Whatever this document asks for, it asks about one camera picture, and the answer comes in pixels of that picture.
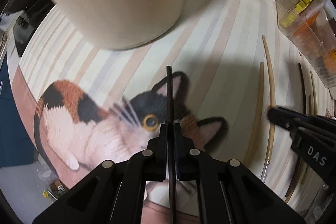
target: blue surface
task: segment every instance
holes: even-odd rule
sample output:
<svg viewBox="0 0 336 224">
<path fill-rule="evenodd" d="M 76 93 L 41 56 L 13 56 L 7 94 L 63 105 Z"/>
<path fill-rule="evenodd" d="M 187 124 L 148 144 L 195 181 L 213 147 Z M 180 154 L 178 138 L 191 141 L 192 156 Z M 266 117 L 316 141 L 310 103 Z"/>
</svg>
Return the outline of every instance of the blue surface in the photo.
<svg viewBox="0 0 336 224">
<path fill-rule="evenodd" d="M 33 163 L 32 144 L 17 111 L 9 82 L 7 56 L 0 69 L 0 167 Z"/>
</svg>

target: calico cat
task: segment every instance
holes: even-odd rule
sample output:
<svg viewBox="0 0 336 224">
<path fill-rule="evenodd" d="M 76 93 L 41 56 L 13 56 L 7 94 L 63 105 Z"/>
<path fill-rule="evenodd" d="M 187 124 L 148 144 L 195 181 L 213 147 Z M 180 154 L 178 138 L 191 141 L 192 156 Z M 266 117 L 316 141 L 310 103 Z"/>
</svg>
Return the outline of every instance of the calico cat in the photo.
<svg viewBox="0 0 336 224">
<path fill-rule="evenodd" d="M 189 88 L 187 76 L 182 72 L 172 76 L 175 120 L 181 123 L 182 134 L 192 138 L 196 148 L 204 150 L 224 135 L 226 121 L 221 117 L 197 120 L 184 104 Z M 164 78 L 150 91 L 130 101 L 123 98 L 106 111 L 74 83 L 55 81 L 37 103 L 34 117 L 37 150 L 58 174 L 42 146 L 43 124 L 50 148 L 71 170 L 78 170 L 79 165 L 92 170 L 107 159 L 128 160 L 146 149 L 148 140 L 158 136 L 160 124 L 166 120 L 166 82 Z"/>
</svg>

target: yellow eye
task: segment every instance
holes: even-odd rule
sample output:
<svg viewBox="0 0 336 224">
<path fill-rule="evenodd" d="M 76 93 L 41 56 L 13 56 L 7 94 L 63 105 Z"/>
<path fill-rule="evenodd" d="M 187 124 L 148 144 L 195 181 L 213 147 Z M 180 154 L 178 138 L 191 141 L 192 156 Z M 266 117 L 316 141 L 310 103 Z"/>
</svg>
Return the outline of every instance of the yellow eye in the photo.
<svg viewBox="0 0 336 224">
<path fill-rule="evenodd" d="M 159 120 L 154 114 L 148 114 L 142 121 L 142 127 L 148 131 L 155 131 L 159 126 Z"/>
</svg>

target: silver screw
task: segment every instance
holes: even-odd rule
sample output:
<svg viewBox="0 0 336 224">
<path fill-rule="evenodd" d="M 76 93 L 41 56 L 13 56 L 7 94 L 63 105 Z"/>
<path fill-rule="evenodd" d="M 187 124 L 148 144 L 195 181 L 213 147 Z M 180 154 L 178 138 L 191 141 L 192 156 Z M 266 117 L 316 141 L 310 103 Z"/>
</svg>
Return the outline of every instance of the silver screw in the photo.
<svg viewBox="0 0 336 224">
<path fill-rule="evenodd" d="M 238 167 L 240 165 L 240 161 L 236 159 L 230 160 L 230 165 L 233 167 Z"/>
<path fill-rule="evenodd" d="M 113 166 L 113 161 L 111 161 L 111 160 L 105 160 L 105 161 L 103 161 L 102 166 L 104 168 L 110 168 L 110 167 Z"/>
<path fill-rule="evenodd" d="M 150 149 L 146 149 L 146 150 L 142 151 L 142 154 L 143 154 L 145 157 L 149 157 L 149 156 L 152 156 L 152 155 L 153 155 L 153 151 L 150 150 Z"/>
<path fill-rule="evenodd" d="M 198 149 L 191 149 L 189 153 L 193 156 L 198 156 L 200 154 L 200 151 Z"/>
</svg>

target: transparent plastic box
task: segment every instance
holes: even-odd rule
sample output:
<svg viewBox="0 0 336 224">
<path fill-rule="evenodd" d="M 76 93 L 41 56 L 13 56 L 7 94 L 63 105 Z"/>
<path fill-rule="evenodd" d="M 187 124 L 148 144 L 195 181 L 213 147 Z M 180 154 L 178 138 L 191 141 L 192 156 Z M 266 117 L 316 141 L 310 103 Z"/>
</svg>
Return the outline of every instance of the transparent plastic box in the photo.
<svg viewBox="0 0 336 224">
<path fill-rule="evenodd" d="M 326 88 L 336 86 L 336 37 L 323 9 L 327 0 L 313 0 L 298 15 L 300 0 L 277 0 L 278 26 L 302 52 Z"/>
</svg>

